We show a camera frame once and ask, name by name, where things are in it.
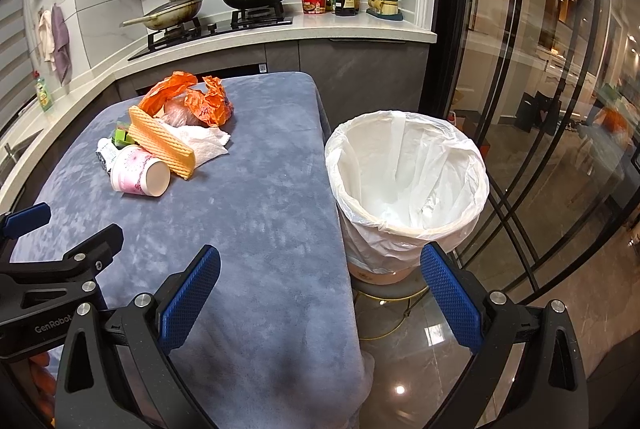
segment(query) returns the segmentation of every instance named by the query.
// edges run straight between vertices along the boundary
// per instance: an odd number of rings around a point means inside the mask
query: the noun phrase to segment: orange plastic bag
[[[234,105],[226,98],[225,88],[217,77],[204,76],[207,94],[200,90],[187,90],[184,105],[208,126],[222,126],[231,118]]]
[[[198,83],[198,79],[195,75],[174,72],[170,77],[151,88],[140,101],[138,107],[153,117],[160,111],[166,101],[177,97],[189,86],[193,86],[196,83]]]

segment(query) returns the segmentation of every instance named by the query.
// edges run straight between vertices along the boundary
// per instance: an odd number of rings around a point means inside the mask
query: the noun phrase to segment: blue gripper pad
[[[9,239],[18,239],[28,232],[35,231],[49,223],[51,209],[46,203],[39,203],[28,209],[8,215],[4,221],[2,235]]]
[[[162,312],[158,343],[165,355],[184,344],[220,276],[220,254],[214,247],[207,247],[200,261]]]
[[[420,269],[458,344],[477,353],[482,346],[480,313],[431,243],[422,248]]]

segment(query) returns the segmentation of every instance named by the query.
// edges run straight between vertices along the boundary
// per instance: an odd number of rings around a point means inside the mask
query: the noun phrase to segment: white countertop
[[[127,61],[128,57],[145,46],[146,37],[142,37],[114,53],[93,69],[74,78],[68,85],[53,91],[54,104],[46,113],[36,101],[32,102],[11,128],[2,135],[0,145],[9,143],[10,146],[14,146],[42,130],[20,157],[18,164],[0,188],[0,211],[9,210],[22,185],[47,149],[80,111],[114,81],[170,61],[211,51],[266,42],[317,38],[436,42],[436,34],[430,30],[419,28],[407,21],[377,19],[366,14],[364,10],[352,18],[337,17],[333,14],[295,13],[293,24],[214,35]]]

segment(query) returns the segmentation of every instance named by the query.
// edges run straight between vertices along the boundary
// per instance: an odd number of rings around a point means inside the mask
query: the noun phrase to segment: purple towel
[[[53,5],[51,9],[51,31],[55,45],[53,60],[56,64],[58,79],[62,84],[71,66],[71,59],[69,59],[69,30],[66,27],[62,10],[57,5]]]

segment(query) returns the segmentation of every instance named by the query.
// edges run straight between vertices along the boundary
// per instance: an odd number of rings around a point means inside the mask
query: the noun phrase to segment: gray table cover
[[[229,154],[189,181],[172,175],[157,199],[116,193],[95,149],[139,99],[110,106],[47,180],[38,201],[50,205],[50,224],[21,238],[12,261],[59,259],[117,223],[124,247],[97,279],[116,307],[156,291],[210,243],[220,251],[220,279],[170,355],[201,406],[220,429],[352,426],[370,374],[324,166],[328,127],[316,86],[297,72],[223,83],[235,106],[223,126]]]

